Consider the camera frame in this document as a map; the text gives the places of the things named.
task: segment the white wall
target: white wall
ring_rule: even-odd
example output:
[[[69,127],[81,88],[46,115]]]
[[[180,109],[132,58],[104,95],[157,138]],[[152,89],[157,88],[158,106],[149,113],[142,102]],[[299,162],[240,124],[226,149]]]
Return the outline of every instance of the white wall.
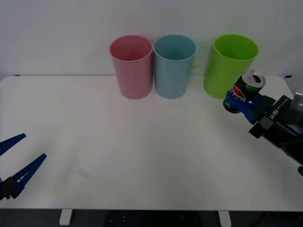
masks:
[[[172,33],[199,44],[203,74],[213,40],[239,33],[260,47],[254,68],[303,88],[302,10],[302,0],[0,0],[0,74],[112,74],[115,38]]]

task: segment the blue cup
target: blue cup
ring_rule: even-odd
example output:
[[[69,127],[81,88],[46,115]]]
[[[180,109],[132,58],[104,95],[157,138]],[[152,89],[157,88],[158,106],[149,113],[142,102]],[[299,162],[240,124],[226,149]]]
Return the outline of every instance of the blue cup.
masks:
[[[155,52],[155,86],[164,98],[179,98],[186,92],[197,47],[182,35],[167,35],[153,45]]]

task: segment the can lid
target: can lid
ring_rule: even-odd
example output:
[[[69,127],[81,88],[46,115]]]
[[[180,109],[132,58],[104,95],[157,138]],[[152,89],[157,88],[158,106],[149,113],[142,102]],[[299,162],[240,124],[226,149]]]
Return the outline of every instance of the can lid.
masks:
[[[263,88],[266,84],[265,77],[259,76],[256,70],[246,71],[243,73],[242,79],[247,85],[255,88]]]

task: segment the green cup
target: green cup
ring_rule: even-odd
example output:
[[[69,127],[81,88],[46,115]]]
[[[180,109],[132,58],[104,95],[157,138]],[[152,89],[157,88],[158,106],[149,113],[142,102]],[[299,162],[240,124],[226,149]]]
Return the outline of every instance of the green cup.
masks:
[[[247,70],[258,54],[258,46],[242,35],[222,35],[213,45],[204,89],[216,98],[225,98],[243,71]]]

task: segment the table leg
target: table leg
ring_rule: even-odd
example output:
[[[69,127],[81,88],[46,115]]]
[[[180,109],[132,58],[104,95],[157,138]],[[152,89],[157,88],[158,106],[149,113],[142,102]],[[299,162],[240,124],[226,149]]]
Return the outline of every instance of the table leg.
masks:
[[[228,211],[219,211],[219,219],[220,219],[220,223],[221,223],[221,227],[231,227],[232,226],[232,222],[231,222],[231,218],[229,216],[229,212]]]
[[[71,214],[72,214],[72,209],[63,209],[62,210],[60,221],[59,221],[61,226],[68,226],[70,224]]]

